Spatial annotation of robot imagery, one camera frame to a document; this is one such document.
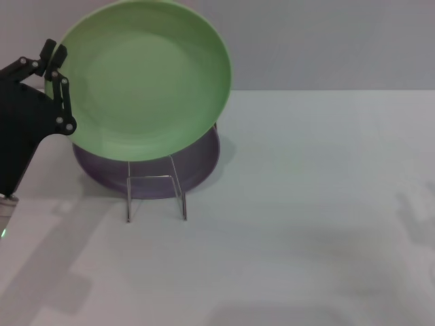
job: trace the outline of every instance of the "white wall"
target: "white wall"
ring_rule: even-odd
[[[435,88],[433,0],[180,0],[228,44],[234,88]],[[0,66],[111,0],[2,0]]]

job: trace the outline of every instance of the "plate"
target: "plate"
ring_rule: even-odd
[[[77,120],[71,140],[97,156],[146,161],[181,151],[212,128],[230,94],[223,41],[176,3],[108,5],[62,44],[68,57],[60,72]]]
[[[127,194],[128,162],[102,158],[77,145],[73,145],[73,150],[80,166],[90,177],[109,189]],[[199,141],[172,155],[183,192],[200,185],[213,172],[219,154],[219,136],[215,128],[212,128]],[[151,175],[174,176],[171,159],[167,157],[130,163],[130,176]],[[132,179],[131,194],[133,198],[138,199],[162,199],[175,197],[175,190],[170,178]]]

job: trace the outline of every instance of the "metal wire stand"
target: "metal wire stand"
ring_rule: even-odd
[[[131,223],[132,211],[131,211],[131,181],[139,179],[166,179],[170,178],[174,187],[175,198],[181,211],[181,215],[184,221],[188,220],[187,208],[186,208],[186,193],[181,189],[181,185],[178,179],[177,169],[175,168],[174,159],[172,156],[168,156],[172,163],[174,175],[146,175],[141,177],[131,176],[130,162],[128,162],[128,177],[127,177],[127,223]]]

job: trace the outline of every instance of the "green plate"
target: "green plate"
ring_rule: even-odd
[[[71,84],[71,140],[112,160],[180,151],[217,121],[231,89],[228,52],[197,13],[171,2],[119,2],[62,40]],[[52,96],[51,83],[46,92]]]

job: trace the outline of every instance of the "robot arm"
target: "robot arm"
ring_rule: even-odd
[[[13,193],[38,145],[51,134],[70,135],[77,128],[69,80],[58,72],[67,49],[59,45],[52,56],[55,47],[49,39],[39,60],[21,57],[0,70],[0,234],[18,203]],[[53,99],[22,83],[33,74],[52,82]]]

